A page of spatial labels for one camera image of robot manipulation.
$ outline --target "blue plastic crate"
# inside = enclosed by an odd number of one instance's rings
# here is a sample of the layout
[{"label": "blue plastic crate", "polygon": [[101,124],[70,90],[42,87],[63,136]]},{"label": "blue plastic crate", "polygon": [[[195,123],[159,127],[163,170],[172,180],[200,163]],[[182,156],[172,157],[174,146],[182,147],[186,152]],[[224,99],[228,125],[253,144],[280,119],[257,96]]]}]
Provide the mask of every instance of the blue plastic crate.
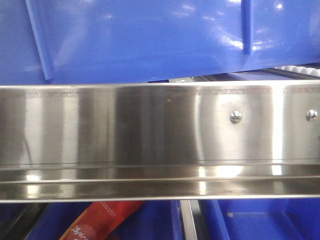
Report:
[{"label": "blue plastic crate", "polygon": [[[51,203],[27,240],[57,240],[89,202]],[[110,235],[121,240],[182,240],[179,201],[147,201]]]},{"label": "blue plastic crate", "polygon": [[136,83],[320,62],[318,0],[7,0],[0,85]]},{"label": "blue plastic crate", "polygon": [[211,240],[319,240],[320,199],[232,199],[201,203]]}]

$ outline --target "screw head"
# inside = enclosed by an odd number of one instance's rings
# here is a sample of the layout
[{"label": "screw head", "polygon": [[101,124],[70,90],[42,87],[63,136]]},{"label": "screw head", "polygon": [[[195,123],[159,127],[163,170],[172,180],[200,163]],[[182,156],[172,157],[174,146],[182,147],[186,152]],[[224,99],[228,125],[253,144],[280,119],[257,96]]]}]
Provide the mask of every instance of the screw head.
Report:
[{"label": "screw head", "polygon": [[241,119],[242,119],[242,114],[239,111],[234,111],[230,115],[230,121],[233,124],[238,124],[241,121]]},{"label": "screw head", "polygon": [[317,117],[318,113],[313,109],[310,109],[305,115],[305,118],[310,122],[313,122]]}]

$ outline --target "metal rail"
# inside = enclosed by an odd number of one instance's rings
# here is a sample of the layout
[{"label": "metal rail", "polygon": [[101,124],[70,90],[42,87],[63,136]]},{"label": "metal rail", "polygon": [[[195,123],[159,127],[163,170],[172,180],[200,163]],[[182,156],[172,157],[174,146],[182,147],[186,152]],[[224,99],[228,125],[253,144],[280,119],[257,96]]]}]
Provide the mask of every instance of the metal rail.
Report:
[{"label": "metal rail", "polygon": [[318,197],[318,111],[319,80],[2,86],[0,202]]}]

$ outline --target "blue bin divider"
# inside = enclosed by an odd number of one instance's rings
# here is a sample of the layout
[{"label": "blue bin divider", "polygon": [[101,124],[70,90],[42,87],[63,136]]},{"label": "blue bin divider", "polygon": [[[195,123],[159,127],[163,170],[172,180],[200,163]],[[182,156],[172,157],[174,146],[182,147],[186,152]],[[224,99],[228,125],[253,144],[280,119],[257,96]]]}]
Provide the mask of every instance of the blue bin divider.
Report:
[{"label": "blue bin divider", "polygon": [[[27,240],[57,240],[89,202],[51,203]],[[179,201],[147,201],[108,237],[110,240],[182,240]]]},{"label": "blue bin divider", "polygon": [[320,199],[203,200],[211,240],[318,240]]}]

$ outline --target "red package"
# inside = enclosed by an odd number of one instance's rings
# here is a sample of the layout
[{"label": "red package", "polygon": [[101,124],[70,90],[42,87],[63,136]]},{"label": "red package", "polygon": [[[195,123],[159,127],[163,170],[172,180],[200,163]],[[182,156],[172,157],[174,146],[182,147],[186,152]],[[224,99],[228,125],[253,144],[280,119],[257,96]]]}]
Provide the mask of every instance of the red package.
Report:
[{"label": "red package", "polygon": [[143,201],[97,201],[92,203],[59,240],[105,240]]}]

